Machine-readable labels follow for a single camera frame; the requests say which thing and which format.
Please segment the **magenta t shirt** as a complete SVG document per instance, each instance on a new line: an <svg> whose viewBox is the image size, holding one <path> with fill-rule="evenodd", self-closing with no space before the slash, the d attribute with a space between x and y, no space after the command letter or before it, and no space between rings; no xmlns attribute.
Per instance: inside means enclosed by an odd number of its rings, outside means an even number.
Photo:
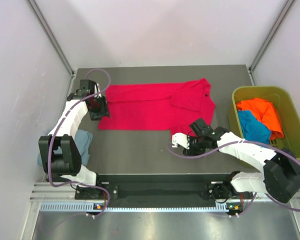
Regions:
<svg viewBox="0 0 300 240"><path fill-rule="evenodd" d="M205 79L179 83L111 85L106 90L109 117L99 130L170 131L194 136L190 124L199 118L211 124L215 103Z"/></svg>

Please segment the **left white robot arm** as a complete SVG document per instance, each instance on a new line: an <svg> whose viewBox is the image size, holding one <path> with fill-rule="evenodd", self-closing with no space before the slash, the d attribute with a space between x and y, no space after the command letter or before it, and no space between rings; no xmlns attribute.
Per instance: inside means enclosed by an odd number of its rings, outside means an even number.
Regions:
<svg viewBox="0 0 300 240"><path fill-rule="evenodd" d="M79 89L66 100L65 109L53 130L38 140L42 167L53 187L54 177L61 177L66 184L77 185L76 191L86 191L92 198L109 198L109 192L101 184L99 175L82 163L82 157L75 143L75 136L83 118L88 115L92 121L100 121L110 115L106 97L98 83L82 79Z"/></svg>

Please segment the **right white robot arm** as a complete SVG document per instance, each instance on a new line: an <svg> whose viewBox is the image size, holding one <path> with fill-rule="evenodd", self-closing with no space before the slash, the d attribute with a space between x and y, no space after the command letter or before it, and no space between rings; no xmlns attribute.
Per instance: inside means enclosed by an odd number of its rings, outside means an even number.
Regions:
<svg viewBox="0 0 300 240"><path fill-rule="evenodd" d="M257 169L257 173L238 171L229 175L223 185L227 197L255 192L286 204L300 190L300 164L290 151L245 140L220 126L212 129L202 118L190 124L190 128L193 136L184 133L172 136L172 144L182 146L185 156L204 156L206 150L219 151Z"/></svg>

